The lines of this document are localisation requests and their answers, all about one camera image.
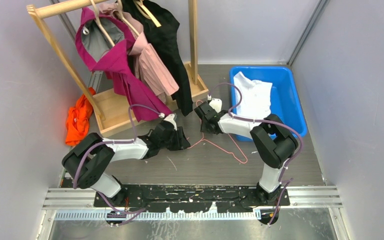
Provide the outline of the pink wire hanger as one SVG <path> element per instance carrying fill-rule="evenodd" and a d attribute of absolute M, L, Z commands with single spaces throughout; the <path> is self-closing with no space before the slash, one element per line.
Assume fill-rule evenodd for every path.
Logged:
<path fill-rule="evenodd" d="M 192 149 L 194 148 L 195 146 L 198 146 L 199 144 L 202 144 L 202 145 L 205 145 L 205 144 L 210 144 L 212 145 L 213 147 L 219 149 L 220 151 L 224 152 L 225 154 L 228 154 L 228 155 L 231 155 L 236 161 L 239 162 L 240 165 L 245 165 L 248 163 L 249 159 L 247 157 L 247 155 L 243 152 L 242 148 L 238 145 L 238 143 L 234 140 L 234 138 L 228 134 L 228 137 L 230 138 L 231 142 L 235 145 L 236 149 L 240 152 L 240 154 L 242 155 L 243 157 L 243 160 L 239 159 L 235 153 L 231 150 L 228 150 L 226 148 L 223 148 L 221 147 L 220 145 L 214 143 L 213 141 L 209 140 L 206 138 L 206 135 L 204 132 L 201 132 L 201 138 L 195 142 L 194 144 L 192 144 L 190 147 L 188 147 L 188 149 Z"/>

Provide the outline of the white skirt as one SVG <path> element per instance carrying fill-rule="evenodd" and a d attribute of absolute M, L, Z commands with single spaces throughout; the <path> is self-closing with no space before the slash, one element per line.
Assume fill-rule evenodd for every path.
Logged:
<path fill-rule="evenodd" d="M 264 119 L 271 114 L 271 90 L 273 84 L 249 79 L 240 71 L 233 77 L 233 84 L 242 98 L 236 114 L 250 119 Z"/>

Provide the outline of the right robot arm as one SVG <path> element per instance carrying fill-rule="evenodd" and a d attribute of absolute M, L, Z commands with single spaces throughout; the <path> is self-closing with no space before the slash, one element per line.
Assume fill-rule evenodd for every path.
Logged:
<path fill-rule="evenodd" d="M 264 119 L 245 118 L 222 110 L 215 98 L 199 104 L 194 111 L 201 120 L 202 133 L 234 134 L 252 140 L 264 163 L 256 185 L 256 198 L 266 206 L 278 200 L 281 178 L 289 162 L 299 153 L 302 137 L 275 114 Z"/>

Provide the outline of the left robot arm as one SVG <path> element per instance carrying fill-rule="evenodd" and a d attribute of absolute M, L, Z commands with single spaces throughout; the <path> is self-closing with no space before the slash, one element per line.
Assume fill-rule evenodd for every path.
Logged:
<path fill-rule="evenodd" d="M 110 163 L 146 160 L 161 149 L 181 151 L 190 146 L 181 126 L 163 120 L 147 134 L 134 139 L 113 140 L 90 133 L 64 156 L 61 164 L 72 177 L 73 188 L 91 188 L 118 207 L 125 202 L 127 193 L 118 179 L 106 173 Z"/>

